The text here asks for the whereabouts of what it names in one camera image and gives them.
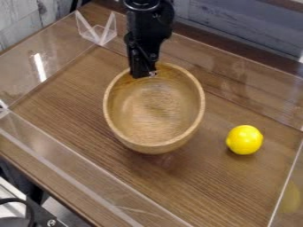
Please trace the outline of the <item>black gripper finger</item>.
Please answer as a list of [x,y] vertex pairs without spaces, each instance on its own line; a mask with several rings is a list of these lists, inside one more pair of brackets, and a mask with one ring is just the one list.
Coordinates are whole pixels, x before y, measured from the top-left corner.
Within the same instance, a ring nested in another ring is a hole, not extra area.
[[149,77],[155,71],[155,65],[147,56],[139,51],[131,51],[131,75],[135,79]]
[[137,50],[137,43],[134,41],[130,41],[127,43],[127,54],[129,54],[129,61],[130,61],[130,67],[131,71],[135,70],[135,59],[138,57],[138,50]]

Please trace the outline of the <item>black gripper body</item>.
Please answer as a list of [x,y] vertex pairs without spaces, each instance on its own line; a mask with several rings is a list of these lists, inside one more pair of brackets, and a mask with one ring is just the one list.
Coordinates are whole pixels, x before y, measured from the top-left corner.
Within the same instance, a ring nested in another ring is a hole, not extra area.
[[155,65],[159,60],[162,43],[173,35],[175,10],[173,0],[123,0],[127,8],[127,34],[125,43],[137,43],[139,50]]

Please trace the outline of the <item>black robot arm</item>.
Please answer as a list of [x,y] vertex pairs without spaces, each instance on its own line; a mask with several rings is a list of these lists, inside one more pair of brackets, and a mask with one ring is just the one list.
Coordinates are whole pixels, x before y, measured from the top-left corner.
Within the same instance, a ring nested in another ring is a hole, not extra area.
[[127,8],[127,54],[135,79],[157,75],[162,43],[173,35],[173,0],[123,0]]

